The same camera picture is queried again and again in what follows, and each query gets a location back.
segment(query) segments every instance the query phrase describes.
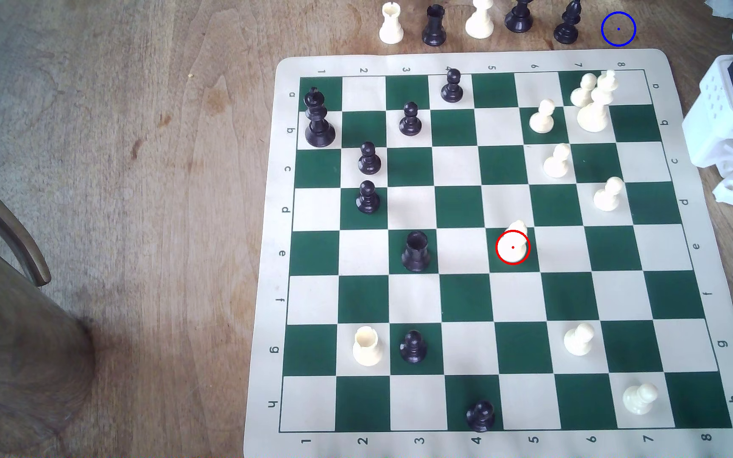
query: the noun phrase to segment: wood grain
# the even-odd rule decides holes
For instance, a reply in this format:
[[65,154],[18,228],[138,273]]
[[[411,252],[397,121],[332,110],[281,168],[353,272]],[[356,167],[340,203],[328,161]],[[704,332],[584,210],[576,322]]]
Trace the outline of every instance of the wood grain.
[[[42,290],[92,323],[93,399],[27,455],[240,456],[274,70],[289,56],[544,50],[565,0],[537,0],[527,34],[445,2],[450,35],[378,40],[380,1],[0,0],[0,197],[52,269]],[[635,17],[628,47],[669,57],[686,111],[733,21],[701,0],[598,0],[570,48],[608,47],[599,25]],[[733,208],[704,192],[733,297]],[[0,254],[15,263],[0,241]]]

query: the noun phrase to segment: black chess piece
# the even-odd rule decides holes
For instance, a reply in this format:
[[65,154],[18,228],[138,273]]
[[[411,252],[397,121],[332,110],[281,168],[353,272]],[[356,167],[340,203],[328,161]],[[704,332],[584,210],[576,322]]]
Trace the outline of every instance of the black chess piece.
[[311,91],[305,95],[307,110],[305,115],[311,120],[311,124],[305,129],[305,139],[316,148],[324,148],[336,139],[336,129],[324,119],[327,116],[327,108],[324,106],[324,94],[318,88],[311,87]]
[[420,133],[422,122],[417,117],[417,111],[417,103],[415,102],[406,102],[406,105],[403,105],[404,116],[399,126],[403,135],[412,137]]
[[406,249],[401,255],[401,263],[412,272],[421,272],[428,267],[432,255],[428,253],[428,237],[421,231],[412,231],[406,237]]
[[412,329],[404,337],[401,343],[401,358],[407,363],[416,364],[426,357],[428,345],[422,339],[420,331]]
[[443,28],[445,8],[440,5],[431,5],[426,10],[428,23],[422,30],[422,42],[430,47],[439,47],[445,43],[445,28]]
[[534,0],[516,0],[511,12],[505,15],[505,27],[515,34],[523,34],[534,26],[534,18],[530,16],[528,3]]
[[361,183],[358,190],[359,196],[355,198],[355,204],[361,213],[375,213],[380,208],[380,196],[375,192],[375,184],[369,180]]
[[457,103],[463,99],[463,88],[460,87],[460,70],[457,68],[449,68],[445,73],[445,83],[440,89],[440,96],[449,103]]
[[361,145],[361,158],[358,159],[358,169],[365,175],[374,175],[380,170],[380,157],[375,154],[375,144],[364,142]]
[[468,427],[478,433],[484,433],[494,427],[494,406],[488,401],[479,401],[466,412]]

